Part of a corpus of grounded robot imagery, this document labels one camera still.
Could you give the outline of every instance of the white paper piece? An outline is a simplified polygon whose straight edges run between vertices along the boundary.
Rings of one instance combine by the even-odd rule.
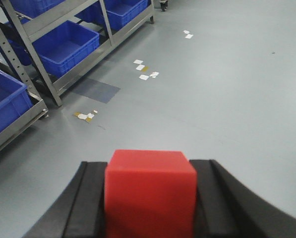
[[[80,113],[80,114],[78,114],[77,117],[78,117],[79,119],[86,120],[88,116],[85,115],[85,114],[83,114],[83,113]]]
[[[136,64],[142,64],[143,61],[142,61],[142,60],[139,60],[139,59],[136,59],[133,63],[136,63]]]
[[[149,76],[142,74],[142,75],[140,75],[139,78],[142,79],[142,80],[147,80],[149,78]]]
[[[191,39],[194,35],[188,34],[185,38]]]
[[[159,75],[159,72],[153,72],[150,74],[150,77],[155,77],[155,76],[158,76]]]
[[[90,118],[90,119],[92,119],[94,116],[95,116],[95,115],[92,114],[92,113],[89,113],[89,114],[87,115],[87,117]]]
[[[144,67],[145,67],[145,65],[140,64],[140,65],[138,65],[138,67],[136,69],[141,71]]]

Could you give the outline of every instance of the yellow tape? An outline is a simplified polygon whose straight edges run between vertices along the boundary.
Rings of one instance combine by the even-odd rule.
[[[86,120],[88,123],[90,123],[92,121],[92,118],[86,118]]]
[[[141,72],[145,72],[145,71],[147,71],[149,69],[149,67],[148,66],[145,66],[142,70],[141,70]]]

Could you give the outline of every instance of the tape piece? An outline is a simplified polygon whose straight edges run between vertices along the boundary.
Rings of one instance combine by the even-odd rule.
[[[136,63],[136,64],[142,64],[143,61],[142,61],[142,60],[139,60],[139,59],[136,59],[133,63]]]
[[[142,80],[147,80],[149,78],[149,76],[142,74],[142,75],[140,75],[139,78],[142,79]]]
[[[73,115],[76,116],[77,118],[81,119],[81,120],[85,120],[87,121],[88,123],[91,122],[91,120],[94,118],[94,116],[98,113],[98,111],[96,110],[93,110],[91,113],[89,114],[83,114],[83,113],[80,113],[80,112],[75,112]]]
[[[136,69],[139,70],[139,71],[141,71],[144,67],[145,67],[145,65],[140,64],[140,65],[138,65],[138,67]]]
[[[185,38],[191,39],[194,35],[188,34]]]
[[[149,69],[149,67],[148,67],[148,66],[145,66],[145,67],[141,70],[141,72],[146,72],[148,69]]]

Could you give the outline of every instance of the metal shelving rack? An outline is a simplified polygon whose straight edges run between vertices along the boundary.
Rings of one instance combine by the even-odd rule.
[[[82,62],[72,68],[68,73],[63,75],[61,78],[53,79],[53,77],[50,77],[50,75],[48,75],[44,69],[32,43],[65,21],[72,19],[76,14],[97,1],[100,2],[103,11],[108,39],[102,43],[97,50],[95,50]],[[112,52],[146,21],[150,20],[152,23],[154,23],[153,0],[151,0],[151,4],[143,12],[141,12],[131,22],[114,34],[110,28],[104,0],[65,0],[59,5],[44,12],[36,18],[31,19],[29,22],[23,25],[21,24],[9,0],[0,0],[0,4],[10,23],[19,33],[27,49],[27,52],[30,54],[33,60],[33,64],[35,65],[40,78],[58,106],[62,105],[60,95],[63,94],[69,86],[79,80],[91,68],[98,64],[105,56]]]
[[[26,113],[9,125],[0,133],[0,150],[15,139],[20,133],[26,130],[35,121],[45,116],[48,113],[48,108],[41,98],[39,92],[33,85],[29,75],[20,63],[18,57],[14,53],[11,45],[0,28],[0,53],[4,57],[8,66],[0,63],[0,68],[12,74],[15,78],[21,80],[27,85],[27,92],[33,103],[33,107]]]

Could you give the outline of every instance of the perforated metal upright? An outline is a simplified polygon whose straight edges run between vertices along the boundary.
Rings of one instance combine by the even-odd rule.
[[[48,112],[48,108],[0,28],[0,53],[14,77],[27,85],[33,107],[0,133],[0,150]]]

